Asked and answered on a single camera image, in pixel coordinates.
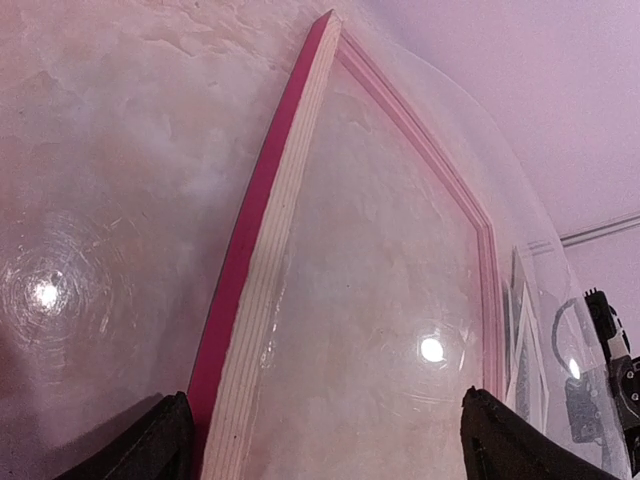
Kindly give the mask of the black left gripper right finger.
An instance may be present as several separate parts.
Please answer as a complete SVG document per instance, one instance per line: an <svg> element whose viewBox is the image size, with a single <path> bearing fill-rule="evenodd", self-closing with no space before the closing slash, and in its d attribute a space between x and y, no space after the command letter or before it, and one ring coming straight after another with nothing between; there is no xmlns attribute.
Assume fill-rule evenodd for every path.
<svg viewBox="0 0 640 480"><path fill-rule="evenodd" d="M460 426L466 475L474 480L588 480L613 476L546 438L490 392L469 388Z"/></svg>

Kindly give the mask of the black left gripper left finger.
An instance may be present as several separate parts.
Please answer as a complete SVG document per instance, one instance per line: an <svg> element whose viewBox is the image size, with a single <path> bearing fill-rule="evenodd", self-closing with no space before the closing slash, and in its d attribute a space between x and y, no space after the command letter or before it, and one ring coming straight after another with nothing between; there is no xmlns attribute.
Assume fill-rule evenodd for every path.
<svg viewBox="0 0 640 480"><path fill-rule="evenodd" d="M185 480L192 477L195 426L184 392L164 396L115 440L61 479Z"/></svg>

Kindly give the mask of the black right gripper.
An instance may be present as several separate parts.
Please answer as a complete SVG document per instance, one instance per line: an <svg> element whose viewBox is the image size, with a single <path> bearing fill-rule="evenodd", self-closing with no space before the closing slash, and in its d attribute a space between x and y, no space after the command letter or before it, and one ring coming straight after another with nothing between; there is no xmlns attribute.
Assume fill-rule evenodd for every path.
<svg viewBox="0 0 640 480"><path fill-rule="evenodd" d="M639 449L639 358L625 356L608 365L608 392L616 408L628 450ZM604 439L603 414L596 405L596 370L570 376L565 383L566 406L572 440L593 443Z"/></svg>

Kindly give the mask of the landscape photo print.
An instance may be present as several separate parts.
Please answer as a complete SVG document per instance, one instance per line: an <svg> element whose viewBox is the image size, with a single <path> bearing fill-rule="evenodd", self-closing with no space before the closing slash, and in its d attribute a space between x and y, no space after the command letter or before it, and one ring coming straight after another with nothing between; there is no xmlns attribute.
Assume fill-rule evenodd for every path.
<svg viewBox="0 0 640 480"><path fill-rule="evenodd" d="M517 248L511 253L508 284L503 285L506 341L506 404L545 434L549 389L533 296Z"/></svg>

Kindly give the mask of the pink wooden picture frame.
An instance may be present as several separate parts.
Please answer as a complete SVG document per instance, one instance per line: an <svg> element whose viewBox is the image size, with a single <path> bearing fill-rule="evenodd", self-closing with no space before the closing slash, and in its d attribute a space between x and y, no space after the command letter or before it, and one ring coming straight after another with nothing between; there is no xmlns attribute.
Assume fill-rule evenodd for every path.
<svg viewBox="0 0 640 480"><path fill-rule="evenodd" d="M196 423L194 475L239 475L260 366L259 346L331 67L342 64L448 190L477 234L483 384L505 394L503 307L494 227L450 154L406 97L328 11L311 26L265 137L231 235L203 332L188 399Z"/></svg>

